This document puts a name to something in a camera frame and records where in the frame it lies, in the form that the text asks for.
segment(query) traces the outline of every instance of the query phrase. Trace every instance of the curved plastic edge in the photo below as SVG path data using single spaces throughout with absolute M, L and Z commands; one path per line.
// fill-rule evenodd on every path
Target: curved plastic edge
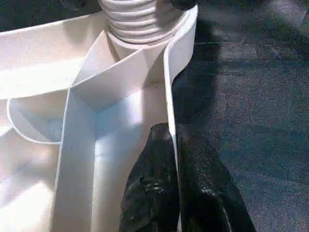
M 175 77 L 189 63 L 194 47 L 194 37 L 197 21 L 197 6 L 189 12 L 187 22 L 171 39 L 164 51 L 164 79 L 166 88 L 166 100 L 168 110 L 169 132 L 173 138 L 176 164 L 178 165 L 176 125 L 173 107 L 172 83 Z
M 44 93 L 44 94 L 49 94 L 49 93 L 55 93 L 55 92 L 62 92 L 62 91 L 68 91 L 68 90 L 57 90 L 57 91 L 53 91 L 53 92 L 48 92 L 48 93 Z M 22 138 L 33 142 L 33 143 L 37 143 L 37 144 L 43 144 L 43 145 L 61 145 L 61 140 L 59 142 L 44 142 L 44 141 L 39 141 L 39 140 L 35 140 L 35 139 L 31 139 L 28 136 L 26 136 L 14 123 L 14 120 L 12 119 L 11 115 L 11 101 L 14 99 L 8 99 L 7 103 L 6 103 L 6 114 L 7 114 L 7 118 L 8 121 L 10 122 L 12 128 L 17 132 L 17 134 L 19 134 Z

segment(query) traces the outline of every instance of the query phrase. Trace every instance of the ribbed white cylinder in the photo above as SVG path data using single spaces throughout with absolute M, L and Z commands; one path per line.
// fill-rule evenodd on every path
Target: ribbed white cylinder
M 166 0 L 99 0 L 112 33 L 132 44 L 169 38 L 186 21 L 187 13 Z

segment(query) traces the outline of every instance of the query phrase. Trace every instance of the white plastic tray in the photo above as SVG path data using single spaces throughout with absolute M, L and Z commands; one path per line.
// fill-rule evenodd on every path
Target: white plastic tray
M 188 14 L 156 45 L 118 40 L 103 13 L 0 33 L 0 231 L 118 231 L 150 127 L 168 121 L 175 136 L 171 83 L 192 56 L 197 7 Z

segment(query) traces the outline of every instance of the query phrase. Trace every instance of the dark floor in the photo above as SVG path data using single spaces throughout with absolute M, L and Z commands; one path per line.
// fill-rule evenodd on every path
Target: dark floor
M 65 8 L 60 0 L 1 0 L 0 32 L 88 15 L 100 10 L 96 0 L 89 0 L 80 11 Z
M 220 152 L 258 232 L 309 231 L 308 56 L 258 33 L 199 21 L 173 83 L 176 120 Z

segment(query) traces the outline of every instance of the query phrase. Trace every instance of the black object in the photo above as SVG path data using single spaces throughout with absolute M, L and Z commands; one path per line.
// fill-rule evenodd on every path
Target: black object
M 241 194 L 219 154 L 194 125 L 178 125 L 182 227 L 185 232 L 254 232 Z
M 184 232 L 254 232 L 227 168 L 207 139 L 191 126 L 178 126 L 181 215 Z M 168 124 L 151 128 L 122 200 L 120 232 L 177 229 L 179 195 Z
M 120 232 L 176 231 L 179 195 L 174 149 L 167 123 L 151 128 L 126 183 Z

